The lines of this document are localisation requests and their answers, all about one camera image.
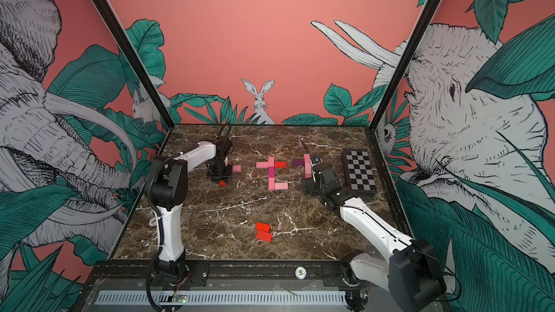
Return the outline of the light pink block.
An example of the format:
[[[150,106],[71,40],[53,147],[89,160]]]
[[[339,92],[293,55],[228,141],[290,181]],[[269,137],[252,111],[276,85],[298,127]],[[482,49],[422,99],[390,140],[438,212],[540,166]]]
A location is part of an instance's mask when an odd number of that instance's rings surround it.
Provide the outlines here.
[[[275,184],[275,190],[287,190],[288,189],[288,183],[276,183]]]
[[[310,163],[305,164],[305,177],[310,179],[312,177],[312,166]]]

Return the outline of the light pink block edge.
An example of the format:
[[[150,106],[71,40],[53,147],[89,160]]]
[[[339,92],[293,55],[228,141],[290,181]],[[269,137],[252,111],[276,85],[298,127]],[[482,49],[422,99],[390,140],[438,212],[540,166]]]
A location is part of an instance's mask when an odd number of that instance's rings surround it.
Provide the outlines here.
[[[309,165],[309,166],[311,165],[312,162],[311,162],[311,159],[310,159],[309,154],[305,154],[305,155],[304,155],[304,163],[305,163],[306,165]]]

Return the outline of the red block large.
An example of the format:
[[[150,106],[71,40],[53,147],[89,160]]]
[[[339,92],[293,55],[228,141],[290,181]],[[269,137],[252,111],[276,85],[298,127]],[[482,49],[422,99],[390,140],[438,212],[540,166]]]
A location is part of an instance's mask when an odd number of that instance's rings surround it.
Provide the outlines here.
[[[270,225],[262,223],[262,222],[257,222],[256,225],[255,225],[255,230],[256,231],[262,231],[262,232],[265,232],[265,233],[269,233],[270,229],[271,229]]]

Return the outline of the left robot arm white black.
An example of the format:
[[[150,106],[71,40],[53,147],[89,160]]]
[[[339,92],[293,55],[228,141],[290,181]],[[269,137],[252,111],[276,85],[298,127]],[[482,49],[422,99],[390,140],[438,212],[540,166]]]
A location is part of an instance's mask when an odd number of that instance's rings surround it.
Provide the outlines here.
[[[232,149],[232,141],[219,134],[183,152],[153,158],[145,185],[145,197],[155,213],[158,232],[158,249],[151,271],[172,285],[183,283],[189,276],[181,235],[182,205],[189,189],[188,174],[205,164],[211,181],[227,182],[233,173],[233,166],[228,164]]]

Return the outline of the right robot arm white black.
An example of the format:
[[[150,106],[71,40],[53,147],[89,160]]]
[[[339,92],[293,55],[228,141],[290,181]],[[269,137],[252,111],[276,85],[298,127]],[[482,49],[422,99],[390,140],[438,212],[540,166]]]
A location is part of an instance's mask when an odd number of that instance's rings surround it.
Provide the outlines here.
[[[365,253],[347,261],[347,273],[356,282],[368,281],[387,290],[402,311],[421,311],[447,291],[435,249],[395,229],[349,188],[341,186],[334,167],[312,163],[305,192],[343,221],[353,226],[381,254],[378,260]]]

